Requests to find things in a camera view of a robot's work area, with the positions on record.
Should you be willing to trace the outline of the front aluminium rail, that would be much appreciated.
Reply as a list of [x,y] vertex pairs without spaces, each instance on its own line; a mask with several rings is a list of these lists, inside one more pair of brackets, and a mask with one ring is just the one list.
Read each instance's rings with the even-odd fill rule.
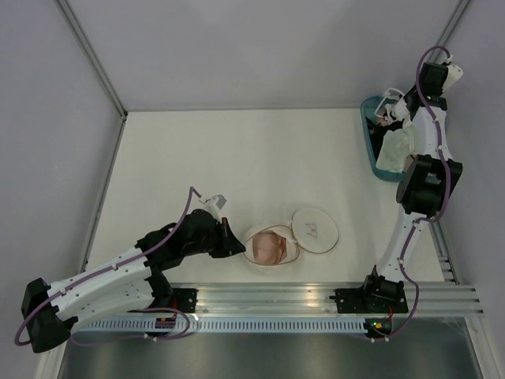
[[[196,292],[195,311],[209,317],[337,317],[347,299],[343,288],[359,283],[174,283],[176,291]],[[417,305],[418,317],[481,317],[477,291],[470,285],[447,282],[405,285],[408,307]]]

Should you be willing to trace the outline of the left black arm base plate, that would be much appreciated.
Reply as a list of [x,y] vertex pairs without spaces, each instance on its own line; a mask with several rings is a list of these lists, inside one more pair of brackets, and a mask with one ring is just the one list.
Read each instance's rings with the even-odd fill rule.
[[183,313],[194,313],[197,295],[196,288],[175,288],[168,295],[157,295],[147,310],[173,308]]

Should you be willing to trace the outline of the black garment in basket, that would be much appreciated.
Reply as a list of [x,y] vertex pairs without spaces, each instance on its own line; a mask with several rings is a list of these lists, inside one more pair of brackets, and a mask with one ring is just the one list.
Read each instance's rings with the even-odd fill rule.
[[379,158],[380,150],[383,145],[383,138],[387,131],[396,131],[402,128],[402,121],[392,122],[390,125],[381,126],[374,123],[370,118],[366,118],[369,140],[372,146],[372,152],[376,159]]

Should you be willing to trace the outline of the right aluminium frame post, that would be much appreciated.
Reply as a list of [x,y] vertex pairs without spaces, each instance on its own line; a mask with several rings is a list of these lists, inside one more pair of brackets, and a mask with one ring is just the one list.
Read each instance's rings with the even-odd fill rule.
[[451,12],[451,15],[447,19],[439,38],[436,41],[436,46],[446,47],[451,41],[451,37],[455,33],[458,25],[462,21],[469,7],[473,4],[473,0],[458,0],[455,8]]

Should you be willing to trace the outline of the left aluminium frame post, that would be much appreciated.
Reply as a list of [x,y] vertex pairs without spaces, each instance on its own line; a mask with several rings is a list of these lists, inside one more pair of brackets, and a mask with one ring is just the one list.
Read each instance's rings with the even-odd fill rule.
[[112,102],[115,110],[118,112],[122,121],[125,121],[128,111],[125,109],[122,101],[120,100],[114,86],[112,85],[106,70],[103,68],[94,47],[89,40],[81,22],[78,19],[70,1],[67,0],[54,0],[54,4],[62,14],[63,19],[67,23],[70,31],[72,32],[79,48],[83,52],[88,63],[91,65],[103,91],[105,92],[109,101]]

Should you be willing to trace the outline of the round white mesh laundry bag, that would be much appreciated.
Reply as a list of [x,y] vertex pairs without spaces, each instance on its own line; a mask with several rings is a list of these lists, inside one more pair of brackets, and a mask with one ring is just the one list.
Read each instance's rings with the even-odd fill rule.
[[[287,256],[279,265],[259,265],[253,257],[253,237],[272,231],[286,239]],[[330,253],[339,242],[339,229],[334,219],[319,208],[300,208],[285,223],[262,223],[251,227],[241,239],[246,251],[242,254],[246,264],[254,270],[271,275],[286,272],[302,262],[304,255]]]

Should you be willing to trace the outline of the pale green cloth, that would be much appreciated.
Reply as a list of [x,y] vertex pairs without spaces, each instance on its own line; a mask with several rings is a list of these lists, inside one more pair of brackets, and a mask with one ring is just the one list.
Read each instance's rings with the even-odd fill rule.
[[402,173],[408,156],[416,152],[416,132],[413,126],[387,131],[376,167],[379,170]]

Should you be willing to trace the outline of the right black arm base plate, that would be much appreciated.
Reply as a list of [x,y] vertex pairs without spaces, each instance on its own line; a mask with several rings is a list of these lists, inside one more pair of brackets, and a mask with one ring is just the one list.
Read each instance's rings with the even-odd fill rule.
[[339,288],[329,299],[333,300],[339,314],[408,313],[406,296],[384,294],[380,291],[366,292],[363,287]]

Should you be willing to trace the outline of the white bra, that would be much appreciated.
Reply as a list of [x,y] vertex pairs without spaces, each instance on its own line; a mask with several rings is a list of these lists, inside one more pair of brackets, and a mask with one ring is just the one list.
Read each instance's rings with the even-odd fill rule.
[[388,88],[382,96],[379,105],[374,110],[376,124],[386,127],[393,126],[400,122],[402,128],[413,126],[412,116],[409,110],[409,101],[412,99],[412,93],[397,88]]

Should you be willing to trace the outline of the aluminium frame post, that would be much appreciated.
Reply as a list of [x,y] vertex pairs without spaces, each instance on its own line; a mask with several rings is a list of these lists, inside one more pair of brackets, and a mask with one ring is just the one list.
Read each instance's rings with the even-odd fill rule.
[[446,47],[451,41],[451,37],[455,33],[458,25],[462,21],[469,7],[473,4],[473,0],[458,0],[455,8],[451,12],[451,15],[447,19],[439,38],[436,41],[436,46]]
[[128,111],[125,109],[122,101],[120,100],[114,86],[112,85],[106,70],[103,68],[94,47],[89,40],[81,22],[78,19],[70,1],[67,0],[54,0],[54,4],[62,14],[63,19],[67,23],[70,31],[72,32],[79,48],[83,52],[88,63],[91,65],[103,91],[105,92],[109,101],[112,102],[115,110],[118,112],[122,121],[125,121]]

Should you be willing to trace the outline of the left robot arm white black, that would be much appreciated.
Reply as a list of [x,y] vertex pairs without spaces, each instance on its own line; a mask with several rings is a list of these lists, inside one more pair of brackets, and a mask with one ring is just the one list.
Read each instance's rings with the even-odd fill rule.
[[168,310],[173,289],[164,276],[186,257],[206,253],[213,259],[245,252],[227,218],[196,209],[176,223],[147,233],[112,261],[65,280],[29,282],[21,303],[23,341],[36,354],[49,351],[92,322],[124,312]]

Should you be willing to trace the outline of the pink satin bra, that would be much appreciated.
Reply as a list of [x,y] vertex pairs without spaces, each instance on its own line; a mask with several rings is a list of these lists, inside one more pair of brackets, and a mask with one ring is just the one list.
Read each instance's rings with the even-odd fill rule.
[[286,239],[275,232],[261,232],[252,238],[254,261],[259,265],[279,265],[287,256]]

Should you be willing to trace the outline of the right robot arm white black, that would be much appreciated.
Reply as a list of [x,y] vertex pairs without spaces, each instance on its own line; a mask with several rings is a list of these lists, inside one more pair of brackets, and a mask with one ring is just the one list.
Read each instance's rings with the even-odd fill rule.
[[399,212],[388,246],[356,294],[344,299],[341,290],[335,292],[339,313],[414,312],[404,291],[411,281],[406,266],[426,226],[443,215],[462,175],[462,164],[453,160],[447,146],[443,97],[462,75],[462,68],[449,61],[424,62],[414,86],[376,110],[377,118],[401,122],[403,130],[413,132],[414,150],[402,158],[407,168],[396,191]]

